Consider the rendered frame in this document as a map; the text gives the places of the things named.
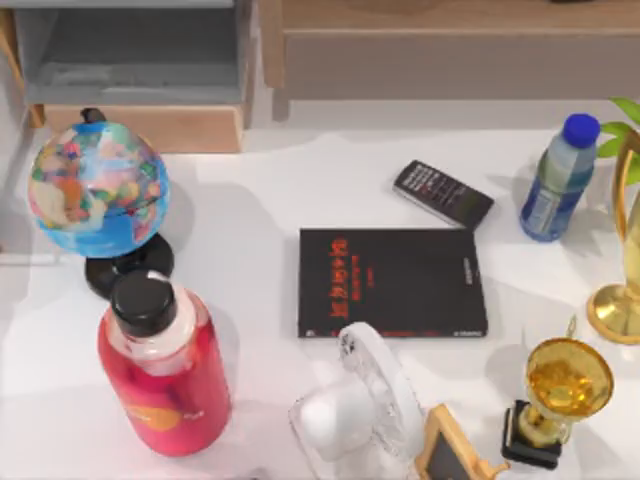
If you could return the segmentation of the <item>black book with red lettering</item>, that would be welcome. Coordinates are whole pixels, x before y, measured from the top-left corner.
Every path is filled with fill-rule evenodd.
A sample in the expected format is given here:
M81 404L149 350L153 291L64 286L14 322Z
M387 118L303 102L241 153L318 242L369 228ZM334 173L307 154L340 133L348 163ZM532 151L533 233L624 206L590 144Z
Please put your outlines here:
M335 337L354 322L390 338L486 336L473 233L451 228L301 230L299 337Z

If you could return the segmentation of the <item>black remote control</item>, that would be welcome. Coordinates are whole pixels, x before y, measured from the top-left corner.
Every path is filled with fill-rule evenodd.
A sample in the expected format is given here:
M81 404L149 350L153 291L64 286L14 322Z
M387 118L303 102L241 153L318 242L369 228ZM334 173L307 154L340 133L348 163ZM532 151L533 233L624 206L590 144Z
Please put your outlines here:
M491 197L419 160L411 161L402 169L393 188L451 225L471 231L494 205Z

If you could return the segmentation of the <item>white desk fan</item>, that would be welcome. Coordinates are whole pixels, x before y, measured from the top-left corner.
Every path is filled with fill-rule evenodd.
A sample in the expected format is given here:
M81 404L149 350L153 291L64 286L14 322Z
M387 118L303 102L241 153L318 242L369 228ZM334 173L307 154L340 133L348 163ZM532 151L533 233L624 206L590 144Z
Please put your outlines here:
M364 322L338 335L344 374L298 399L289 422L313 480L409 480L424 414L403 367Z

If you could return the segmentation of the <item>pale wooden drawer front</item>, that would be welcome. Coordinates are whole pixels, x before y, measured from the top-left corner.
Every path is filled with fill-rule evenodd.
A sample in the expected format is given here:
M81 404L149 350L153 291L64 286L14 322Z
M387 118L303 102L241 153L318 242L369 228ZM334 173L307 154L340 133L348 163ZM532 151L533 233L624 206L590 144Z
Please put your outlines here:
M238 153L251 124L252 107L232 105L99 105L161 153Z

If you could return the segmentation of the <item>red bottle with black cap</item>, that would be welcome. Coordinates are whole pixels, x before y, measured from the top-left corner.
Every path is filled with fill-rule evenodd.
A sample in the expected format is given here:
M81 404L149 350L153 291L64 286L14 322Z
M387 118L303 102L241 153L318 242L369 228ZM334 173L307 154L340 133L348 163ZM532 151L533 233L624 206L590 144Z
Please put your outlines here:
M154 270L116 281L98 354L138 437L170 457L212 445L231 417L212 317L194 292Z

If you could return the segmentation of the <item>colourful globe on black stand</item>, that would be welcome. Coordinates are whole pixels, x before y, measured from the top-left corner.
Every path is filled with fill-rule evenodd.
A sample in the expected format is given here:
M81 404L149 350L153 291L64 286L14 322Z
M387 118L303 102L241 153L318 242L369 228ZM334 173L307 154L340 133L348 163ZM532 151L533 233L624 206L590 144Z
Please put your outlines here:
M84 259L89 288L107 299L123 275L165 276L174 253L160 234L171 186L161 156L125 125L84 108L81 120L52 137L33 161L28 201L51 242Z

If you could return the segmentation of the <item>small wooden framed blackboard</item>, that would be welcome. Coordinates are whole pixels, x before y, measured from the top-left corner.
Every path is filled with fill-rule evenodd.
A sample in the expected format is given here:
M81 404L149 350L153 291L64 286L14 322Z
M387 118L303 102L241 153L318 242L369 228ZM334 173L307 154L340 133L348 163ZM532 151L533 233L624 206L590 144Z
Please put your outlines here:
M481 458L443 403L428 412L423 451L415 459L420 480L496 480L511 465Z

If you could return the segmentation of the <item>clear bottle with blue cap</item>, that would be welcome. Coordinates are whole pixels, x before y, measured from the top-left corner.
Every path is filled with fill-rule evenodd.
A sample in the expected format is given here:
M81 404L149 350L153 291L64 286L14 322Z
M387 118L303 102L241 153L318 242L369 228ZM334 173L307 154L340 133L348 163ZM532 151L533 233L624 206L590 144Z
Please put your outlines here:
M574 113L549 143L519 215L530 238L553 242L567 231L594 172L599 134L595 117Z

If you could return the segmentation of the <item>gold cup trophy black base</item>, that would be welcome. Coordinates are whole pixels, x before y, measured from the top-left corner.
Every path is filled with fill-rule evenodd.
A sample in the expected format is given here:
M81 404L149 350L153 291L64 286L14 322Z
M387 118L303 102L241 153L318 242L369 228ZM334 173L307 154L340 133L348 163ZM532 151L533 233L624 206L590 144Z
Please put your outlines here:
M506 410L502 456L553 470L575 423L601 411L614 390L611 368L602 355L576 336L573 317L561 337L547 339L525 364L527 398Z

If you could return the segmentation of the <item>tall gold trophy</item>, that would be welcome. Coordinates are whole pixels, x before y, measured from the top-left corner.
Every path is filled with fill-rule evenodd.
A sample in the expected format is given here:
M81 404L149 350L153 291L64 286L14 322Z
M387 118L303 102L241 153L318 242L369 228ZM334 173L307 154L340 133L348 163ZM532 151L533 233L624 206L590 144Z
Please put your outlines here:
M603 286L587 302L587 318L593 328L609 341L626 345L640 344L640 192L629 214L625 208L625 184L634 154L640 154L640 134L632 130L618 153L611 187L625 282Z

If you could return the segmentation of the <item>green plant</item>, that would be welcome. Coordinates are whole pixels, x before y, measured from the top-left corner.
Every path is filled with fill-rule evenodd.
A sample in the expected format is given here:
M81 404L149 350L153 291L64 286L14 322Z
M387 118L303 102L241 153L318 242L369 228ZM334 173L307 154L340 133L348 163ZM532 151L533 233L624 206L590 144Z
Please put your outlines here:
M599 158L613 158L619 153L623 141L632 130L640 132L640 102L614 96L609 100L626 116L626 121L607 121L600 124Z

